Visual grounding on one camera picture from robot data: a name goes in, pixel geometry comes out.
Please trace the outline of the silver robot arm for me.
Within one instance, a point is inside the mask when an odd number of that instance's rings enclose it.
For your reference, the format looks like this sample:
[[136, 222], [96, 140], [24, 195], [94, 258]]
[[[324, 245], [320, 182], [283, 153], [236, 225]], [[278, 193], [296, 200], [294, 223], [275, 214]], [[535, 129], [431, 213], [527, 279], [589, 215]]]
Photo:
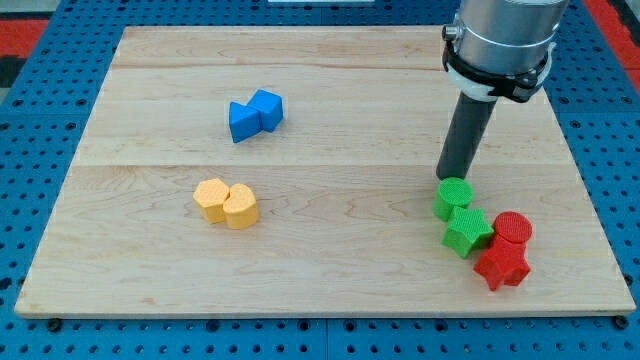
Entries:
[[552, 67], [568, 0], [462, 0], [442, 29], [443, 66], [467, 97], [524, 103]]

